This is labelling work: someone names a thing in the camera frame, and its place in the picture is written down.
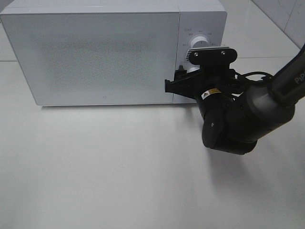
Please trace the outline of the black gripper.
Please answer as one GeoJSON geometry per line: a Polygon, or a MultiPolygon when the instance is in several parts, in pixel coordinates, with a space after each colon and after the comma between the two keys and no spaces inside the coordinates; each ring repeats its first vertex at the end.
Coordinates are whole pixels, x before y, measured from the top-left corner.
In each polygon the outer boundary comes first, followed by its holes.
{"type": "Polygon", "coordinates": [[[190,73],[182,65],[174,73],[175,81],[164,81],[166,93],[194,99],[203,118],[202,141],[207,148],[245,148],[245,143],[229,134],[225,111],[237,98],[240,88],[234,70],[196,70],[190,73]]]}

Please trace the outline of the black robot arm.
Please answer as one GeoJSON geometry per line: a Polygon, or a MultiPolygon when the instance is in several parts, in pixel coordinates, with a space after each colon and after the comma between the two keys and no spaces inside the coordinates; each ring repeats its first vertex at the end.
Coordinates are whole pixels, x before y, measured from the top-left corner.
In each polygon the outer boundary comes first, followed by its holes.
{"type": "Polygon", "coordinates": [[[258,81],[230,68],[237,51],[226,46],[193,48],[186,59],[199,69],[187,72],[179,66],[174,80],[165,80],[165,91],[196,101],[203,118],[202,142],[210,149],[251,152],[258,139],[293,118],[305,95],[304,49],[276,74],[258,72],[258,81]]]}

